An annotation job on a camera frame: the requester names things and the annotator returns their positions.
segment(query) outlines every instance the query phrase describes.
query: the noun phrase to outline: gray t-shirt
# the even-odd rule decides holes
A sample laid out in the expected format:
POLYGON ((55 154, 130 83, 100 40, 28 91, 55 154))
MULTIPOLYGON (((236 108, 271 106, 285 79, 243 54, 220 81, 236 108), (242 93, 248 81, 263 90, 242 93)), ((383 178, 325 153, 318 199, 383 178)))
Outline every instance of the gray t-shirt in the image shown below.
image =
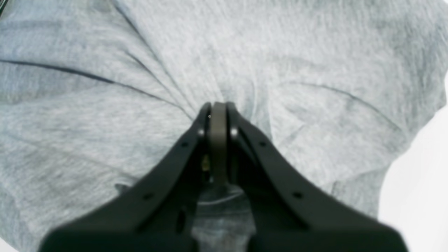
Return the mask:
MULTIPOLYGON (((36 252, 149 173, 215 101, 376 218, 390 164, 446 104, 447 41, 442 0, 10 0, 0 237, 36 252)), ((243 251, 255 226, 241 190, 200 200, 202 251, 243 251)))

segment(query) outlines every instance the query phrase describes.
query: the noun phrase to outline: clamp jaw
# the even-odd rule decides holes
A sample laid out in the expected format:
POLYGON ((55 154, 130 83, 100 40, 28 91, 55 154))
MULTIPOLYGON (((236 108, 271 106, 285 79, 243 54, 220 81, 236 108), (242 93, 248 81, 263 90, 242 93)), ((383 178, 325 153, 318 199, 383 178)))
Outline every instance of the clamp jaw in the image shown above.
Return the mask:
POLYGON ((199 193, 210 181, 237 184, 247 194, 257 230, 247 251, 408 251, 394 229, 301 176, 234 103, 207 102, 151 172, 111 202, 53 229, 39 252, 197 252, 190 233, 199 193), (205 156, 209 170, 201 169, 205 156))

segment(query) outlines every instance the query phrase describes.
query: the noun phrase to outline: gray cloth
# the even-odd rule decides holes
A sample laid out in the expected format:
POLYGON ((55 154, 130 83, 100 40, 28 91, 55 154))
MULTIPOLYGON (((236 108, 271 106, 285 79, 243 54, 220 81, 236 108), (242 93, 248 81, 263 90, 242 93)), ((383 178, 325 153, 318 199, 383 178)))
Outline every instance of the gray cloth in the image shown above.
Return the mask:
MULTIPOLYGON (((447 27, 441 0, 10 0, 0 236, 36 252, 150 172, 215 101, 376 218, 390 164, 446 104, 447 27)), ((201 250, 243 251, 255 227, 241 190, 200 200, 198 213, 219 214, 197 216, 201 250)))

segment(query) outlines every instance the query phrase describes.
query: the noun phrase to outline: heather gray fabric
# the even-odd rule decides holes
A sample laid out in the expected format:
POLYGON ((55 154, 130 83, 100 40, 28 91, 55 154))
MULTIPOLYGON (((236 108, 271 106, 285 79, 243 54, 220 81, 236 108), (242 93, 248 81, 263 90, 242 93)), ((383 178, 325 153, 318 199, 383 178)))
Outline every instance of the heather gray fabric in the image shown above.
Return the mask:
MULTIPOLYGON (((446 104, 447 17, 441 0, 10 0, 0 236, 37 251, 150 172, 215 101, 376 218, 390 164, 446 104)), ((204 190, 202 251, 243 251, 254 231, 238 187, 204 190)))

